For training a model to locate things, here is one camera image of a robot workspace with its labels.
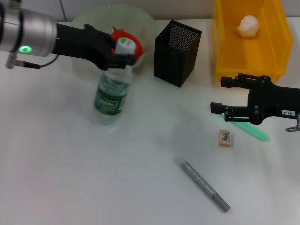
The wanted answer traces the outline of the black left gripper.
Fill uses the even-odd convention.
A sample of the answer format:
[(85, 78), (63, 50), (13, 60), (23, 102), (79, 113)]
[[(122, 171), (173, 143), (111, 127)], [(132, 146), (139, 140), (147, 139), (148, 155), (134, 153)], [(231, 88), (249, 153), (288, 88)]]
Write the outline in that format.
[(83, 29), (62, 24), (56, 24), (56, 27), (54, 54), (88, 60), (101, 70), (124, 69), (136, 62), (134, 54), (112, 53), (116, 47), (115, 39), (89, 24)]

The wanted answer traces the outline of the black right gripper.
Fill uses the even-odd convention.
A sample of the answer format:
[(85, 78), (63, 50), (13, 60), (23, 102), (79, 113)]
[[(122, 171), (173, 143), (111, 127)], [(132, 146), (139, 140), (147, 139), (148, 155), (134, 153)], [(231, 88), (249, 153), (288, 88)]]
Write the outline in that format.
[(255, 125), (261, 124), (268, 117), (297, 118), (300, 113), (299, 89), (277, 86), (269, 76), (257, 76), (250, 88), (252, 78), (252, 75), (243, 73), (238, 73), (234, 79), (222, 76), (221, 87), (250, 89), (247, 107), (211, 102), (211, 113), (224, 114), (227, 122), (250, 122)]

